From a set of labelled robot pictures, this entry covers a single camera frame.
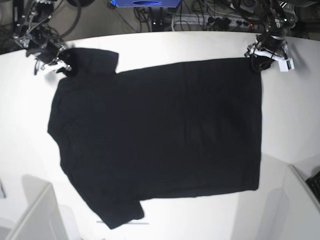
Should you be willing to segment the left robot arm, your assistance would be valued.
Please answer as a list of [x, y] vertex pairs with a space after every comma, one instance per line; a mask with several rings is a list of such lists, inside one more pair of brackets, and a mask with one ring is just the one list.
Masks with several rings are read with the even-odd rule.
[[240, 16], [253, 25], [263, 25], [264, 32], [257, 34], [255, 42], [248, 45], [244, 54], [250, 59], [251, 68], [256, 73], [261, 73], [277, 62], [281, 72], [295, 69], [294, 60], [288, 56], [289, 47], [286, 40], [287, 33], [297, 22], [294, 10], [285, 10], [285, 3], [277, 0], [259, 0], [263, 14], [257, 19], [250, 18], [249, 12], [241, 8], [238, 0], [233, 0], [232, 5]]

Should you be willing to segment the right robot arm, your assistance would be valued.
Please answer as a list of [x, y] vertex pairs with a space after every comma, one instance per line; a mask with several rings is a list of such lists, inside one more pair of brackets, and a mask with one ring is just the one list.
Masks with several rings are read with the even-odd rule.
[[58, 41], [68, 36], [77, 26], [82, 6], [75, 0], [76, 17], [72, 25], [62, 34], [51, 33], [48, 22], [58, 10], [54, 0], [29, 0], [23, 14], [17, 21], [12, 35], [13, 41], [26, 50], [26, 56], [36, 59], [34, 74], [39, 71], [63, 73], [66, 76], [75, 75], [77, 72], [76, 60], [68, 52], [68, 46]]

